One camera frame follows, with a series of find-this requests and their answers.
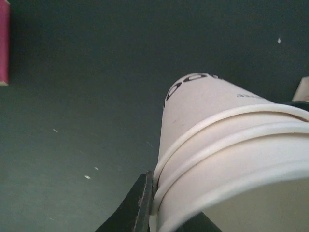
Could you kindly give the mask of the black lid stack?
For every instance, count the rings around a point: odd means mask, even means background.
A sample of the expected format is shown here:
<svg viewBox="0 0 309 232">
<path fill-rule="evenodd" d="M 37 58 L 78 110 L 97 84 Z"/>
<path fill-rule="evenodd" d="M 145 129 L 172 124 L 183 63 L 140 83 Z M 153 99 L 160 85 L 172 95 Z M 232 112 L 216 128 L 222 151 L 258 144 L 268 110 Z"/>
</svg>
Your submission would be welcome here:
<svg viewBox="0 0 309 232">
<path fill-rule="evenodd" d="M 283 104 L 293 106 L 305 111 L 309 111 L 309 102 L 308 101 L 287 101 Z"/>
</svg>

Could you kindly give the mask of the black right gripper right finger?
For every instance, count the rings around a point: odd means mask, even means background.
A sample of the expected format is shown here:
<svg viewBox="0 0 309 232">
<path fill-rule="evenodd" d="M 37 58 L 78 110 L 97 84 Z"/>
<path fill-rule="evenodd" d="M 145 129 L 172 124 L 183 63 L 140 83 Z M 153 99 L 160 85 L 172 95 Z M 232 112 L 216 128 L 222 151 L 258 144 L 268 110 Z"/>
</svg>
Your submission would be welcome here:
<svg viewBox="0 0 309 232">
<path fill-rule="evenodd" d="M 222 232 L 204 213 L 187 220 L 175 232 Z"/>
</svg>

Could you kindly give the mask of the small stack paper cups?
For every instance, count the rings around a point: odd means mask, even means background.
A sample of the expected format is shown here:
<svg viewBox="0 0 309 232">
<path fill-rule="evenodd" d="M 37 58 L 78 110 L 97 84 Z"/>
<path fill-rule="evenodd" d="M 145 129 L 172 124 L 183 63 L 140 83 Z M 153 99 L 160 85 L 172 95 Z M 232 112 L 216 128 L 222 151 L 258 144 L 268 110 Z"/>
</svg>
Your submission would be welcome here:
<svg viewBox="0 0 309 232">
<path fill-rule="evenodd" d="M 169 89 L 153 175 L 150 230 L 194 216 L 223 232 L 309 229 L 309 113 L 215 75 Z"/>
</svg>

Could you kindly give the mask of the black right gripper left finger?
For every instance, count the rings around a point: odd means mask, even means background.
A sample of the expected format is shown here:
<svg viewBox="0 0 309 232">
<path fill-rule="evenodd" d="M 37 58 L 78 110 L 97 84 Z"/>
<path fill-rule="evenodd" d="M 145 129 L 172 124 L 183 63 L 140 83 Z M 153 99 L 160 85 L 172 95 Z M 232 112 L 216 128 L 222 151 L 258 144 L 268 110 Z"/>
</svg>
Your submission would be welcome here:
<svg viewBox="0 0 309 232">
<path fill-rule="evenodd" d="M 149 232 L 152 173 L 141 174 L 116 211 L 96 232 Z"/>
</svg>

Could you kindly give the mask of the cream paper bag pink sides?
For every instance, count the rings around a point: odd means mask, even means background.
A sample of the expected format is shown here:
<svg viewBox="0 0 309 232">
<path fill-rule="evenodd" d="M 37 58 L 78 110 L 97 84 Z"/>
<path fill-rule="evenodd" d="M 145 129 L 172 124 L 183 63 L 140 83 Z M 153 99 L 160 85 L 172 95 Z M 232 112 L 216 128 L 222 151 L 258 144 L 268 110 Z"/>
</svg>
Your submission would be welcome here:
<svg viewBox="0 0 309 232">
<path fill-rule="evenodd" d="M 9 83 L 10 3 L 0 0 L 0 85 Z"/>
</svg>

